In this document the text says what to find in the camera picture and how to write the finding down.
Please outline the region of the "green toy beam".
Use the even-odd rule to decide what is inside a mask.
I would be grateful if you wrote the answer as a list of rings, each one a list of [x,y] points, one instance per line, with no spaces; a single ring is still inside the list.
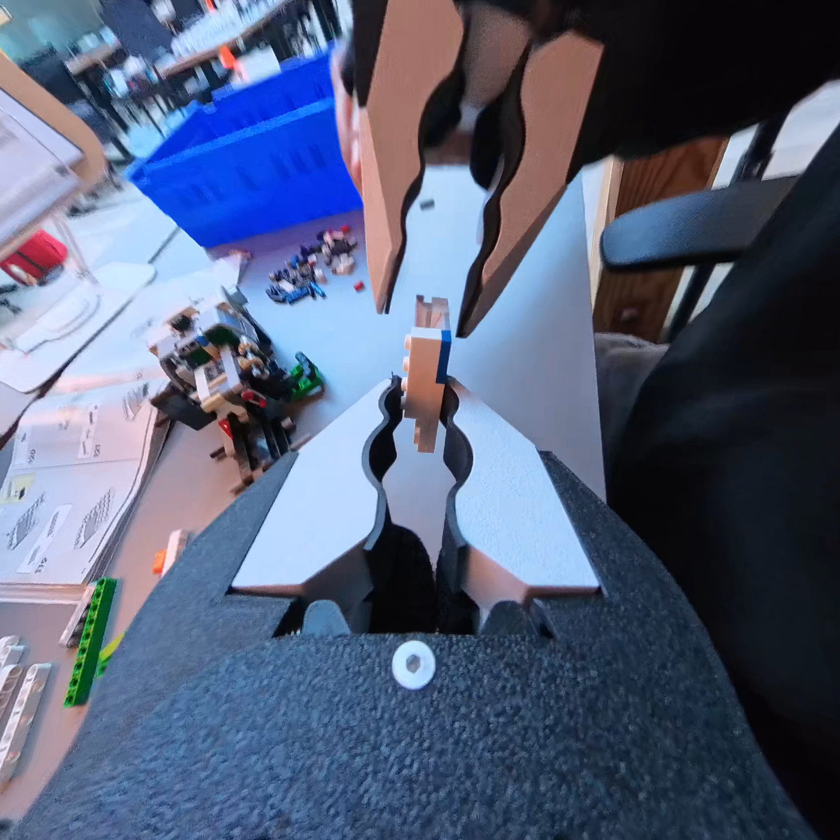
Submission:
[[[119,580],[109,576],[100,578],[93,585],[90,598],[80,616],[80,631],[74,633],[77,637],[77,655],[63,701],[64,708],[80,707],[88,702],[99,670],[102,642],[118,585]]]

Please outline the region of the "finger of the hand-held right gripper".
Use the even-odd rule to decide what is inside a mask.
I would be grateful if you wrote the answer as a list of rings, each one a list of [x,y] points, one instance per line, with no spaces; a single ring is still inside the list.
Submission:
[[[529,45],[500,95],[500,171],[465,284],[459,338],[493,308],[564,194],[603,52],[574,31]]]
[[[455,103],[465,28],[455,2],[358,2],[359,150],[374,308],[390,311],[429,124]]]

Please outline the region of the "instruction booklet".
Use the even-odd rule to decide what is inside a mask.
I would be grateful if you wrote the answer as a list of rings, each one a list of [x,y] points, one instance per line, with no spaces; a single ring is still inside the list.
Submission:
[[[152,369],[58,381],[22,415],[2,473],[2,602],[69,603],[108,568],[168,422]]]

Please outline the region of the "green black brick assembly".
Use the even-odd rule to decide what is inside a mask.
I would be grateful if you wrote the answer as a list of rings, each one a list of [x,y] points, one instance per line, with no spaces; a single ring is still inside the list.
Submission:
[[[317,365],[305,353],[296,352],[295,360],[287,371],[286,383],[288,400],[298,403],[322,391],[324,380]]]

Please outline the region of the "white brick plate assembly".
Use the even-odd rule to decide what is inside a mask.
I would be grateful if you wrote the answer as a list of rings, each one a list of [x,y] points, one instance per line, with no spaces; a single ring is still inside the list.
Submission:
[[[413,442],[422,454],[435,451],[452,343],[447,299],[416,296],[414,325],[404,341],[402,390],[404,415],[414,420]]]

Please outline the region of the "pile of small toy pieces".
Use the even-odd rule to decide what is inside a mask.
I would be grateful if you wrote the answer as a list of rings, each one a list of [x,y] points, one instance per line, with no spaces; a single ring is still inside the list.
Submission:
[[[284,266],[269,274],[268,299],[290,306],[304,298],[326,298],[324,287],[330,277],[354,273],[358,244],[347,224],[318,232],[310,245],[302,245]]]

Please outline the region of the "person's right hand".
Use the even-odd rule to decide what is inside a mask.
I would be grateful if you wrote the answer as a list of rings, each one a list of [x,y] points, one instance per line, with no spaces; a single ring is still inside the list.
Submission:
[[[351,181],[363,194],[360,108],[354,93],[354,57],[351,38],[342,39],[331,55],[331,81],[339,147]]]

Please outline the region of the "red object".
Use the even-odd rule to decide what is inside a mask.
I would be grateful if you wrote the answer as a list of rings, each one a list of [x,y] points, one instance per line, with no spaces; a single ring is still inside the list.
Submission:
[[[63,270],[69,249],[40,228],[1,261],[2,271],[19,286],[43,287]]]

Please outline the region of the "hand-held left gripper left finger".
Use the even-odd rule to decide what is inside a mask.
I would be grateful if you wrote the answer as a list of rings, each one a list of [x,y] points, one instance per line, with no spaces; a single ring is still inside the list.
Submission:
[[[384,478],[396,462],[402,379],[378,383],[297,453],[229,587],[337,606],[368,632],[394,566]]]

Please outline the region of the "person's black clothing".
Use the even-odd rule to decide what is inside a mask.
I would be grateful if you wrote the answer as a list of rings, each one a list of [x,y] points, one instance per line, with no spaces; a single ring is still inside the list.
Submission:
[[[706,626],[796,807],[838,838],[838,129],[645,380],[607,497]]]

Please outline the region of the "stack of white toy beams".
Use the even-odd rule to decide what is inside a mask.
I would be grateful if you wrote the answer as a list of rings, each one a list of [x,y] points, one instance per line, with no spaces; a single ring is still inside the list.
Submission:
[[[23,653],[25,643],[18,635],[6,635],[1,637],[1,692],[7,692],[7,685],[11,685],[12,669],[18,666]]]

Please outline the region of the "toy truck model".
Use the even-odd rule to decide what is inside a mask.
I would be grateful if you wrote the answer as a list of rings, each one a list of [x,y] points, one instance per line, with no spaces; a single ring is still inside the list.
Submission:
[[[234,495],[289,452],[297,432],[291,379],[246,303],[239,290],[221,286],[176,310],[146,341],[168,380],[151,403],[196,431],[218,425],[224,441],[210,457],[236,463]]]

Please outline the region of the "blue plastic bin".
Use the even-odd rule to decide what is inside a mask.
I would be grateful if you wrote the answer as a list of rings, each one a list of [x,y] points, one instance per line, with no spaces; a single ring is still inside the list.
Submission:
[[[224,87],[145,160],[131,183],[205,249],[362,208],[343,163],[328,51]]]

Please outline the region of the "wooden side panel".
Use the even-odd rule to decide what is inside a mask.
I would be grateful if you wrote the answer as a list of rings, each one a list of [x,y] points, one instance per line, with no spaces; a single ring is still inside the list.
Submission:
[[[657,269],[616,274],[603,269],[601,235],[617,217],[645,205],[712,186],[729,143],[711,138],[664,153],[623,162],[606,158],[593,171],[600,179],[585,198],[593,211],[589,267],[593,327],[597,333],[624,333],[658,343],[684,270]]]

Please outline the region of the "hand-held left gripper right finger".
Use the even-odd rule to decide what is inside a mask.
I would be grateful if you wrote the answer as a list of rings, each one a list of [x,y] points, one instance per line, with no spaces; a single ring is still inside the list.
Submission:
[[[601,583],[535,444],[457,380],[440,421],[454,479],[437,560],[437,627],[475,632],[498,604],[593,595]]]

